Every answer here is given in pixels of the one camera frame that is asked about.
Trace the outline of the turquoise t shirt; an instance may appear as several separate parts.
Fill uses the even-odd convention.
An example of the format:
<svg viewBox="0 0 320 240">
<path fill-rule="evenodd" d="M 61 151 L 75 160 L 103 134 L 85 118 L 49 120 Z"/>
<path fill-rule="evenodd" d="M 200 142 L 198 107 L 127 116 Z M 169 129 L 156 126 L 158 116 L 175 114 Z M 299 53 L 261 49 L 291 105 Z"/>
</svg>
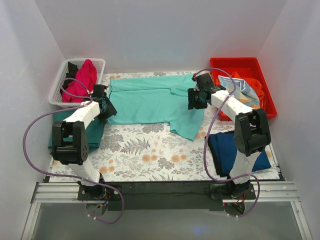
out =
<svg viewBox="0 0 320 240">
<path fill-rule="evenodd" d="M 117 110 L 111 125 L 168 123 L 170 131 L 193 141 L 204 110 L 188 109 L 192 74 L 111 79 L 110 101 Z"/>
</svg>

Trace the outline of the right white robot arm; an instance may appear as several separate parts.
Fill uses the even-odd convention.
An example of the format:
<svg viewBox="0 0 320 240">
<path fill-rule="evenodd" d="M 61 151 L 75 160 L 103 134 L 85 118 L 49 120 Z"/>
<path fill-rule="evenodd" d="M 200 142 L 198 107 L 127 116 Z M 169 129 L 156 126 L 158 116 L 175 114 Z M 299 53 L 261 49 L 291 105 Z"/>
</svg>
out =
<svg viewBox="0 0 320 240">
<path fill-rule="evenodd" d="M 225 180 L 220 180 L 223 195 L 237 199 L 250 188 L 254 164 L 271 143 L 267 113 L 240 102 L 224 86 L 214 85 L 208 73 L 192 76 L 195 87 L 188 89 L 188 109 L 205 109 L 208 105 L 224 112 L 234 123 L 233 139 L 236 148 L 234 164 Z"/>
</svg>

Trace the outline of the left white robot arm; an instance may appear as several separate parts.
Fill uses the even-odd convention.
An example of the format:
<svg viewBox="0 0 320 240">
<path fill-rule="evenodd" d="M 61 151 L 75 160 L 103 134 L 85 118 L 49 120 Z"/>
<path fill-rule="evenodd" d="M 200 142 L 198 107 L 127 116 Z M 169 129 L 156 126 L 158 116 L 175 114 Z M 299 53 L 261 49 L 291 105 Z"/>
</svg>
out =
<svg viewBox="0 0 320 240">
<path fill-rule="evenodd" d="M 92 98 L 91 103 L 82 103 L 82 107 L 71 116 L 53 124 L 52 156 L 54 160 L 68 166 L 76 176 L 80 177 L 78 184 L 86 194 L 95 200 L 101 200 L 105 198 L 107 190 L 101 184 L 104 182 L 102 174 L 88 160 L 89 141 L 86 129 L 95 119 L 105 124 L 108 118 L 117 114 L 117 111 L 108 98 L 107 86 L 96 84 Z"/>
</svg>

